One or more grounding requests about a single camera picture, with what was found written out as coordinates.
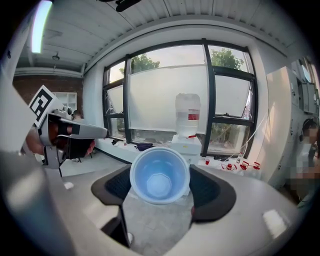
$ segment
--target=fluorescent light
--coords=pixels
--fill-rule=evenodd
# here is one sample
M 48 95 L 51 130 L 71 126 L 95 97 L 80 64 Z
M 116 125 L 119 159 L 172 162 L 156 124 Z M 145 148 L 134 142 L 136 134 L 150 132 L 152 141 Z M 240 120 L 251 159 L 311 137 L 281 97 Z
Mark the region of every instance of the fluorescent light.
M 51 6 L 51 1 L 41 0 L 36 10 L 31 35 L 31 51 L 35 54 L 41 53 L 42 37 Z

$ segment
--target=white box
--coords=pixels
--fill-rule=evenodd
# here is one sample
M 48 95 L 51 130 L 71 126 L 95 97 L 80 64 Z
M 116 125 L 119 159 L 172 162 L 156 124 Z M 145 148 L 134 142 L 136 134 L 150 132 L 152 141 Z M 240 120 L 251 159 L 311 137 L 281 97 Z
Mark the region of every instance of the white box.
M 197 165 L 200 159 L 201 142 L 197 137 L 184 138 L 174 135 L 171 148 L 179 152 L 189 165 Z

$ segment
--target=black window frame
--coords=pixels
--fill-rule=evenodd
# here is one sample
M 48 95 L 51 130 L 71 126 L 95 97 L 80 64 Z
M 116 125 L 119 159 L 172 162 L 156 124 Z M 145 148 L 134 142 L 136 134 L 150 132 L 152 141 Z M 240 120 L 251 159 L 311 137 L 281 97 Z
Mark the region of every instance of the black window frame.
M 131 129 L 129 129 L 129 109 L 128 109 L 128 81 L 129 76 L 131 75 L 131 58 L 136 57 L 141 54 L 145 54 L 151 51 L 169 48 L 169 47 L 176 47 L 176 46 L 187 46 L 187 45 L 202 45 L 204 49 L 205 55 L 205 64 L 207 67 L 207 74 L 208 74 L 208 86 L 209 86 L 209 109 L 208 109 L 208 118 L 207 118 L 207 126 L 206 131 L 204 134 L 204 140 L 202 141 L 202 150 L 201 156 L 216 156 L 216 155 L 224 155 L 227 157 L 232 156 L 230 153 L 220 153 L 220 152 L 208 152 L 208 147 L 210 143 L 210 136 L 211 136 L 211 129 L 213 123 L 220 123 L 220 124 L 233 124 L 233 125 L 241 125 L 250 127 L 248 139 L 254 134 L 256 127 L 257 127 L 257 118 L 258 118 L 258 84 L 256 79 L 256 71 L 255 66 L 251 58 L 251 54 L 249 52 L 248 47 L 238 46 L 232 43 L 227 42 L 220 42 L 214 40 L 207 40 L 206 38 L 202 38 L 199 40 L 181 40 L 181 41 L 173 41 L 167 43 L 161 43 L 154 46 L 150 46 L 136 52 L 127 54 L 125 57 L 121 58 L 120 60 L 114 62 L 113 64 L 109 65 L 104 69 L 103 74 L 103 87 L 102 87 L 102 106 L 103 106 L 103 121 L 104 127 L 108 129 L 108 137 L 117 139 L 117 140 L 124 140 L 126 139 L 127 143 L 130 144 L 137 144 L 137 142 L 132 140 L 131 136 Z M 211 63 L 211 56 L 209 51 L 209 46 L 219 46 L 219 47 L 226 47 L 229 49 L 238 50 L 244 53 L 244 57 L 246 58 L 246 63 L 248 67 L 248 72 L 237 70 L 229 67 L 223 66 L 212 66 Z M 110 79 L 110 69 L 115 65 L 125 62 L 124 65 L 124 74 L 123 78 L 112 83 L 109 83 Z M 216 81 L 215 75 L 219 76 L 227 76 L 233 77 L 237 79 L 242 79 L 246 81 L 250 81 L 250 90 L 249 93 L 252 93 L 251 97 L 251 108 L 250 108 L 250 115 L 252 119 L 242 119 L 234 116 L 224 116 L 224 115 L 216 115 Z M 123 113 L 115 113 L 115 114 L 106 114 L 105 113 L 105 91 L 111 88 L 115 88 L 117 86 L 123 85 Z M 109 133 L 109 121 L 112 118 L 123 118 L 124 119 L 124 132 L 125 138 L 119 138 L 110 136 Z M 245 159 L 248 157 L 250 149 L 252 147 L 252 143 L 254 140 L 254 136 L 249 140 L 248 146 L 243 156 Z

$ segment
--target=ceiling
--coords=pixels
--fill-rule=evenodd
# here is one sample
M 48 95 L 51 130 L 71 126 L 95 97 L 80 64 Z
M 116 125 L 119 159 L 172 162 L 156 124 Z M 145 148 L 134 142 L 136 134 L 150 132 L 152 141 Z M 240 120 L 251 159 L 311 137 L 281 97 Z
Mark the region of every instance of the ceiling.
M 28 39 L 17 67 L 46 67 L 80 72 L 118 37 L 153 21 L 173 16 L 203 15 L 255 28 L 285 48 L 297 36 L 292 24 L 268 0 L 141 0 L 123 12 L 115 2 L 55 0 L 48 16 L 41 54 L 30 51 Z M 52 56 L 60 57 L 59 61 Z

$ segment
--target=plastic cup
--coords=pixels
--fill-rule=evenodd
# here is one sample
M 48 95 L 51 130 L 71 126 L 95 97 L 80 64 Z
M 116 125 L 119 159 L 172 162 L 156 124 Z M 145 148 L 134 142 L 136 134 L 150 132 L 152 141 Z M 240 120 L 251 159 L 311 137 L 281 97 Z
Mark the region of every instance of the plastic cup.
M 154 205 L 173 203 L 183 196 L 190 183 L 186 160 L 175 150 L 152 147 L 138 155 L 130 169 L 133 190 Z

